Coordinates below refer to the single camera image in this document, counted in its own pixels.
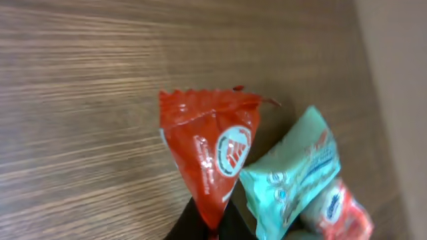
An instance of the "wooden surface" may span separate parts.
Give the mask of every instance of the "wooden surface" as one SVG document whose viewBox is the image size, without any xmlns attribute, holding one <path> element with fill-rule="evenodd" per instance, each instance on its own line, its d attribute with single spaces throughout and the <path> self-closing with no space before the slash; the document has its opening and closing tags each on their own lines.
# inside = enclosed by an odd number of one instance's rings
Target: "wooden surface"
<svg viewBox="0 0 427 240">
<path fill-rule="evenodd" d="M 157 92 L 234 85 L 284 104 L 248 161 L 314 104 L 375 239 L 408 238 L 350 1 L 2 1 L 0 76 L 0 239 L 162 238 L 189 193 Z"/>
</svg>

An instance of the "snack packet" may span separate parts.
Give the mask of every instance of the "snack packet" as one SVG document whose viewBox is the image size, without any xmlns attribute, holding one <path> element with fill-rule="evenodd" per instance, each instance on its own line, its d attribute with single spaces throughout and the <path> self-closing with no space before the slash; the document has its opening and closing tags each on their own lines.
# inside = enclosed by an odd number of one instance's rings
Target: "snack packet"
<svg viewBox="0 0 427 240">
<path fill-rule="evenodd" d="M 254 140 L 261 101 L 259 95 L 231 90 L 159 93 L 161 135 L 212 230 Z"/>
<path fill-rule="evenodd" d="M 240 181 L 258 239 L 282 239 L 307 204 L 336 176 L 336 142 L 315 107 L 260 160 L 244 168 Z"/>
<path fill-rule="evenodd" d="M 333 180 L 301 212 L 301 220 L 325 240 L 367 240 L 374 226 L 341 179 Z"/>
</svg>

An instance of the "light blue wrapper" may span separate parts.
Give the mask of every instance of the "light blue wrapper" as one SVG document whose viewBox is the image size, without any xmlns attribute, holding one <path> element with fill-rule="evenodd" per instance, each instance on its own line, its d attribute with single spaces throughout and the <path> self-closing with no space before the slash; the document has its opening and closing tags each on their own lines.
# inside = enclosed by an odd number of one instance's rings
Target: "light blue wrapper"
<svg viewBox="0 0 427 240">
<path fill-rule="evenodd" d="M 257 238 L 282 239 L 340 168 L 331 131 L 319 111 L 309 107 L 276 146 L 240 172 L 248 209 L 258 221 Z"/>
</svg>

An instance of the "beige floor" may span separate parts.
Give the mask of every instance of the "beige floor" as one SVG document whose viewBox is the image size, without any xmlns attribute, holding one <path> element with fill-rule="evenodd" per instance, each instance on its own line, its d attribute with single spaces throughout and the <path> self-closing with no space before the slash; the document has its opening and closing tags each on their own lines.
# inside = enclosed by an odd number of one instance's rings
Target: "beige floor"
<svg viewBox="0 0 427 240">
<path fill-rule="evenodd" d="M 427 1 L 357 0 L 414 239 L 427 236 Z"/>
</svg>

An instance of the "green object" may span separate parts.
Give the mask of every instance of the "green object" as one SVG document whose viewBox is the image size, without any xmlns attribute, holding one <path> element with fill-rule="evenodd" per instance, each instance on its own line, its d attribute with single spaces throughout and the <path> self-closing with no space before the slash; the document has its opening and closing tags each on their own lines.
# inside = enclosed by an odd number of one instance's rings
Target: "green object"
<svg viewBox="0 0 427 240">
<path fill-rule="evenodd" d="M 257 238 L 282 239 L 339 171 L 334 137 L 319 111 L 309 107 L 276 146 L 240 172 L 248 209 L 258 221 Z"/>
</svg>

